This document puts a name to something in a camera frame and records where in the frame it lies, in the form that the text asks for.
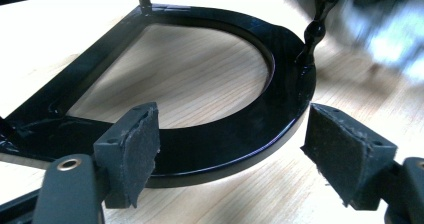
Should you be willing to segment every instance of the d-shaped black frame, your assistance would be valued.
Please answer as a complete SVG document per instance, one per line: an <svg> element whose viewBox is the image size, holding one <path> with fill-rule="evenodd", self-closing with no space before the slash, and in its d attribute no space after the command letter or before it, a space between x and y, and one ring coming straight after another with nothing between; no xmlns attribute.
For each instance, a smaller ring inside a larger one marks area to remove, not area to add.
<svg viewBox="0 0 424 224"><path fill-rule="evenodd" d="M262 94L233 115L199 126L161 129L161 151L147 187L193 185L234 174L272 154L297 129L312 98L316 74L314 65L295 63L304 47L295 34L232 11L142 3L5 120L0 119L0 151L46 161L92 154L93 143L113 124L66 113L152 24L237 35L262 53L270 75Z"/></svg>

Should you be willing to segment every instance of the blurry gray object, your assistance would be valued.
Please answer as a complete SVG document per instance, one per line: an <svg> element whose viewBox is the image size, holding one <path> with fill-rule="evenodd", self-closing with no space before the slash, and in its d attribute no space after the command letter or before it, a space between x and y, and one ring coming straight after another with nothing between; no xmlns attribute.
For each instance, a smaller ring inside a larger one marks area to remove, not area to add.
<svg viewBox="0 0 424 224"><path fill-rule="evenodd" d="M313 15L314 0L297 0ZM340 0L328 15L337 41L373 61L424 81L424 0Z"/></svg>

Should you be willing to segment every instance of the light wooden surface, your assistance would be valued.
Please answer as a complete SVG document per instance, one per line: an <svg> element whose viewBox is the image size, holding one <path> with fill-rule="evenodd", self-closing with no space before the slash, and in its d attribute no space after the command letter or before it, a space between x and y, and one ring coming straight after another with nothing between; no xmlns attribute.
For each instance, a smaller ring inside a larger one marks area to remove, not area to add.
<svg viewBox="0 0 424 224"><path fill-rule="evenodd" d="M12 112L137 1L33 0L1 6L0 115ZM152 1L235 10L286 26L299 36L309 22L292 0ZM260 93L267 77L257 51L227 34L153 26L140 38L154 45L135 42L97 88L90 90L108 108L98 105L97 99L90 100L90 95L71 110L73 115L113 121L125 112L117 106L157 99L162 127L196 125L244 107ZM169 51L173 58L155 53L158 49ZM374 71L367 56L340 48L331 36L316 53L314 102L342 109L397 144L399 162L408 156L424 156L422 85L411 84L391 70ZM139 70L128 70L125 65L132 63L143 64ZM142 78L134 79L134 73ZM122 83L111 85L111 79ZM138 85L151 86L141 93ZM243 172L191 187L145 189L137 209L106 210L107 222L383 223L384 203L377 212L343 207L299 149L305 124L280 150ZM47 164L7 155L0 155L0 161L0 203L41 185L44 171L38 168Z"/></svg>

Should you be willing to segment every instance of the glossy black frame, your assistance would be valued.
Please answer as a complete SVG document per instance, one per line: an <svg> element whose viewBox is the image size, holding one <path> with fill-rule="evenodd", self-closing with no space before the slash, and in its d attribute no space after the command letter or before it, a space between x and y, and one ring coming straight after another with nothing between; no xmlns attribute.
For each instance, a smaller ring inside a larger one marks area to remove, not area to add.
<svg viewBox="0 0 424 224"><path fill-rule="evenodd" d="M213 28L239 36L262 53L270 78L262 94L233 115L199 126L161 129L161 152L147 187L194 185L234 174L263 160L291 137L316 82L314 65L295 62L304 48L295 34L232 11L140 3L5 120L0 119L0 152L46 161L92 154L93 143L113 124L66 113L151 24Z"/></svg>

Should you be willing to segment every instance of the wood grain surface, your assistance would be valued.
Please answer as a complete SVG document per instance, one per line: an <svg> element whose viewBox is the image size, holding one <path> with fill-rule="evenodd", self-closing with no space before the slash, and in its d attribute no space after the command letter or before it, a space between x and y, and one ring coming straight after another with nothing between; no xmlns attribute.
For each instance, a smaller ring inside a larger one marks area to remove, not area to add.
<svg viewBox="0 0 424 224"><path fill-rule="evenodd" d="M0 115L10 114L137 1L32 0L1 6ZM230 9L286 26L298 36L309 22L293 0L152 1ZM114 121L133 104L157 100L163 128L197 125L243 108L259 95L268 75L257 50L226 33L151 26L139 40L70 114ZM317 48L316 65L313 102L339 108L397 144L399 162L424 156L423 85L376 68L368 56L340 47L331 36ZM255 166L202 185L145 189L137 209L105 210L107 223L384 223L384 202L376 212L342 205L299 149L305 124ZM44 173L39 168L48 165L4 154L0 161L0 203L38 188Z"/></svg>

